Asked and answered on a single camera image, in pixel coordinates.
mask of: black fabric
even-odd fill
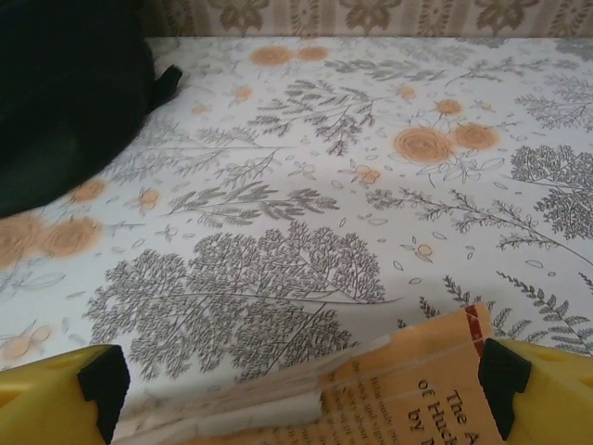
[[[174,94],[138,0],[0,0],[0,217],[100,172]]]
[[[112,346],[78,373],[86,401],[95,401],[96,426],[106,444],[113,440],[115,425],[130,387],[130,372],[121,346]]]
[[[486,340],[478,379],[503,440],[509,438],[515,421],[512,399],[525,392],[530,374],[529,361],[492,338]]]

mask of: floral bed sheet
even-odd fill
[[[126,415],[482,300],[593,354],[593,40],[163,38],[105,171],[0,221],[0,367],[118,343]]]

